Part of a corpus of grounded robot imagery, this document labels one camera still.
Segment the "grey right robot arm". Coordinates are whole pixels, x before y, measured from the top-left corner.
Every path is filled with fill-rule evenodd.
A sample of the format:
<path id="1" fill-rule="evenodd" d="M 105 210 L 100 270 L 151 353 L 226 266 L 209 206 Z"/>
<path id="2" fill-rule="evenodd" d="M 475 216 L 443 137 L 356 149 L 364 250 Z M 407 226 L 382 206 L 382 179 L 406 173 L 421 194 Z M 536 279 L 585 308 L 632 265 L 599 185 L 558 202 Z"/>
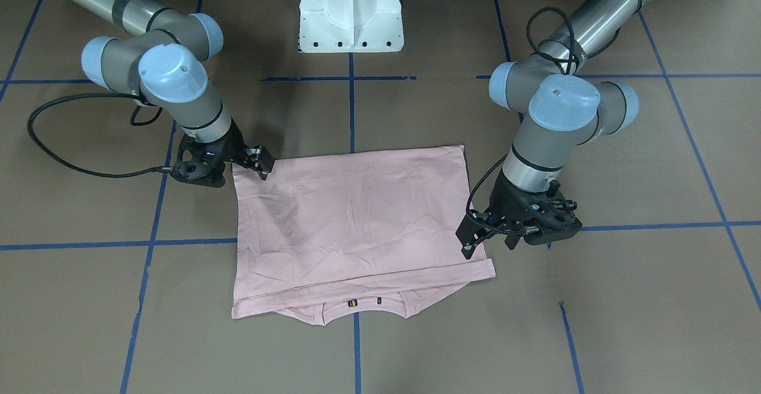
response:
<path id="1" fill-rule="evenodd" d="M 228 163 L 267 179 L 275 159 L 264 146 L 249 147 L 204 69 L 220 53 L 224 37 L 207 14 L 183 15 L 158 0 L 70 0 L 130 34 L 129 39 L 95 37 L 81 53 L 81 68 L 103 93 L 82 93 L 52 100 L 27 121 L 31 140 L 54 161 L 74 166 L 44 145 L 34 130 L 36 118 L 54 105 L 88 98 L 133 100 L 139 109 L 153 106 L 168 113 L 183 132 L 176 162 L 127 177 L 166 173 L 178 182 L 219 188 Z"/>

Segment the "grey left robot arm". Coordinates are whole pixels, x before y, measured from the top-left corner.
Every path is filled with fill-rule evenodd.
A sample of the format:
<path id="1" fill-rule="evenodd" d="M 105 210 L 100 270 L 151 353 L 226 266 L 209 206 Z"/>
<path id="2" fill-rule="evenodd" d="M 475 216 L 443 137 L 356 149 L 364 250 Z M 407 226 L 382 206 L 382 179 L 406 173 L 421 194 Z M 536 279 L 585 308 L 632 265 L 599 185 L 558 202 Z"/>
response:
<path id="1" fill-rule="evenodd" d="M 531 55 L 500 64 L 489 80 L 492 101 L 524 120 L 508 153 L 492 167 L 497 178 L 488 207 L 468 208 L 456 231 L 466 259 L 497 235 L 513 250 L 520 241 L 542 245 L 582 228 L 574 214 L 578 204 L 560 192 L 560 172 L 573 148 L 630 126 L 640 102 L 631 86 L 593 84 L 578 71 L 650 1 L 587 0 L 571 15 L 544 7 L 530 17 Z"/>

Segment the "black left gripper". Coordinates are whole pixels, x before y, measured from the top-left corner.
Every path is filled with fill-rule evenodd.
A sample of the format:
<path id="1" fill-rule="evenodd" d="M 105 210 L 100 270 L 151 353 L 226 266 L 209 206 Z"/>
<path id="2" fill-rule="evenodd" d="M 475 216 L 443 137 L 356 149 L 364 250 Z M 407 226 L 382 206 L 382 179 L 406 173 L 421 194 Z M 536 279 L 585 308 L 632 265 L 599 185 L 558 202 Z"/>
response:
<path id="1" fill-rule="evenodd" d="M 486 213 L 467 212 L 455 232 L 464 258 L 472 259 L 476 247 L 495 236 L 495 227 L 506 232 L 509 250 L 520 239 L 529 245 L 542 245 L 575 236 L 583 226 L 574 215 L 578 204 L 566 199 L 559 188 L 559 181 L 552 180 L 548 190 L 528 193 L 500 172 Z"/>

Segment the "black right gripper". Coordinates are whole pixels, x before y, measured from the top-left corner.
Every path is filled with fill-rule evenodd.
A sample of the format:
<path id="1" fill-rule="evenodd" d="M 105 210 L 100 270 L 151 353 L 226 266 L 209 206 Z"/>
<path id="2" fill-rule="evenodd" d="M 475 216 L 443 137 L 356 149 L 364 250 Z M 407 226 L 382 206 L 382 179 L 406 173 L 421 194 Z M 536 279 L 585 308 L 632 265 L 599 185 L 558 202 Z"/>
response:
<path id="1" fill-rule="evenodd" d="M 171 177 L 178 182 L 220 188 L 225 185 L 227 163 L 255 171 L 266 181 L 275 166 L 275 158 L 263 145 L 247 147 L 237 124 L 217 140 L 202 143 L 183 134 Z"/>

